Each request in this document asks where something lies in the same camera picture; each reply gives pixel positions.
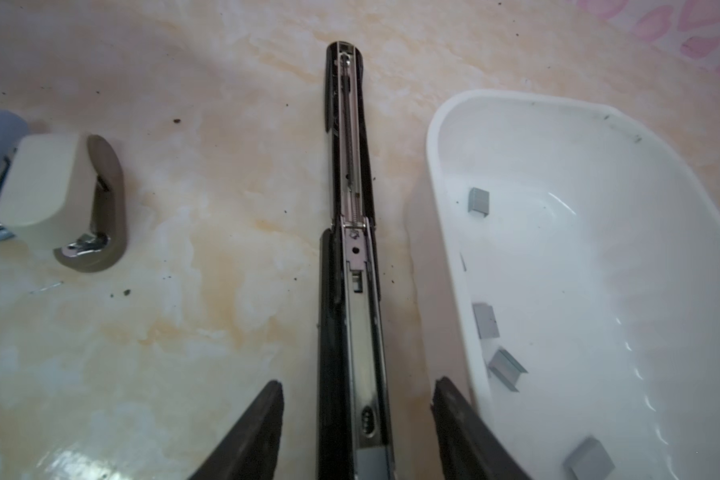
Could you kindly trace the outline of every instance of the white tray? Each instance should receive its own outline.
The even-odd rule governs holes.
[[[568,478],[589,435],[609,480],[720,478],[720,214],[678,155],[611,107],[469,91],[435,114],[427,166],[406,227],[432,383],[537,480]],[[486,370],[499,347],[518,392]]]

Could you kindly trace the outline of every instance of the marble tabletop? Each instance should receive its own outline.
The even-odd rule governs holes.
[[[400,478],[441,478],[403,210],[472,88],[611,104],[720,208],[720,80],[565,0],[0,1],[0,108],[105,136],[129,246],[99,274],[0,243],[0,478],[186,478],[269,379],[277,478],[313,478],[328,43],[365,58]]]

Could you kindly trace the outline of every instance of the marble surface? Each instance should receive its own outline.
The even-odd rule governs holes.
[[[437,106],[471,88],[611,104],[720,208],[720,80],[565,0],[0,2],[0,108],[109,139],[130,228],[100,274],[0,244],[0,478],[185,478],[272,378],[276,477],[314,475],[337,39],[365,55],[400,478],[442,477],[402,222]]]

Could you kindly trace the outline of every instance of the pink and white cloth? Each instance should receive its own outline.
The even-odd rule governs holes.
[[[720,76],[720,0],[568,0]]]

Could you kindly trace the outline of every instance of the white container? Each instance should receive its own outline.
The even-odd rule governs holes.
[[[536,480],[567,478],[590,435],[609,480],[720,478],[720,214],[682,159],[611,107],[469,91],[435,114],[427,166],[405,222],[432,383]],[[486,369],[500,346],[518,392]]]

